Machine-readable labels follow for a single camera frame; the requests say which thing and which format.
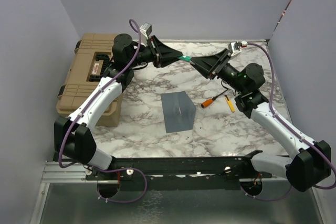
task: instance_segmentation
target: screwdriver handle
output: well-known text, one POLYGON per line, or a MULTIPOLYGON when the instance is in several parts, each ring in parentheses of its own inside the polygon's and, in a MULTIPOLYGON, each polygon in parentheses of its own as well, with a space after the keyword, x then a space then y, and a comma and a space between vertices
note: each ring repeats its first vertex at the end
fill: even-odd
POLYGON ((201 104, 201 107, 202 108, 206 108, 206 107, 208 107, 211 103, 213 103, 213 99, 209 99, 209 100, 206 100, 205 102, 203 102, 202 104, 201 104))
POLYGON ((230 107, 230 109, 231 109, 231 112, 232 112, 232 113, 235 112, 235 107, 233 107, 233 105, 232 105, 232 103, 231 103, 229 97, 227 97, 227 95, 225 96, 225 100, 226 100, 227 104, 229 105, 229 107, 230 107))

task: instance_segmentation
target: metal floor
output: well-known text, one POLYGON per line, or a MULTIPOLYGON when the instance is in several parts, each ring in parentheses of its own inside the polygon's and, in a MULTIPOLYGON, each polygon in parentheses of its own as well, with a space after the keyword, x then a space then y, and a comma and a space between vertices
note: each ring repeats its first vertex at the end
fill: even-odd
MULTIPOLYGON (((288 190, 285 180, 264 182, 264 198, 275 198, 288 190)), ((122 192, 118 199, 134 198, 140 192, 122 192)), ((313 193, 293 190, 284 200, 263 202, 241 191, 148 191, 133 204, 98 200, 96 184, 50 184, 41 223, 145 223, 215 224, 322 223, 313 193)))

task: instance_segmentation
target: yellow screwdriver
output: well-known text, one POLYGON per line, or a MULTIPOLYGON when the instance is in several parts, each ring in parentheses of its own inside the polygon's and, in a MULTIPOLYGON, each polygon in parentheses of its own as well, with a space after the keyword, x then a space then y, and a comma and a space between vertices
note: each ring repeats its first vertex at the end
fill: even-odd
POLYGON ((227 95, 225 95, 225 100, 226 100, 227 104, 229 105, 229 107, 231 109, 231 112, 232 113, 235 112, 235 107, 233 107, 233 105, 232 105, 232 103, 231 103, 231 101, 230 101, 230 99, 227 95))

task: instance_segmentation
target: green object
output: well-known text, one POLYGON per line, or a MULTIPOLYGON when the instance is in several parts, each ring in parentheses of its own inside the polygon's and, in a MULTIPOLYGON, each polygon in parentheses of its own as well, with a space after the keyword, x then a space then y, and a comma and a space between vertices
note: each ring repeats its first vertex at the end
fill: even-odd
POLYGON ((178 57, 178 59, 183 60, 183 61, 186 61, 186 62, 189 62, 190 59, 191 59, 191 57, 190 57, 190 56, 183 55, 183 56, 178 57))

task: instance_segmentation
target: screw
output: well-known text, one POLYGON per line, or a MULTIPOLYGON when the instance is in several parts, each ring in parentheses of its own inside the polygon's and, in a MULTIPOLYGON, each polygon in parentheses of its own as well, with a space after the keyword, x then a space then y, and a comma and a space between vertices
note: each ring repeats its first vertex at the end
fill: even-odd
POLYGON ((225 173, 230 173, 230 172, 232 172, 231 167, 226 166, 226 167, 224 168, 224 172, 225 172, 225 173))
POLYGON ((133 170, 131 170, 131 169, 127 169, 126 170, 126 173, 127 173, 127 175, 129 175, 129 176, 131 176, 132 174, 133 174, 133 170))
POLYGON ((91 175, 91 174, 92 174, 92 171, 91 171, 91 170, 89 170, 89 169, 86 169, 86 170, 85 170, 85 174, 89 176, 89 175, 91 175))

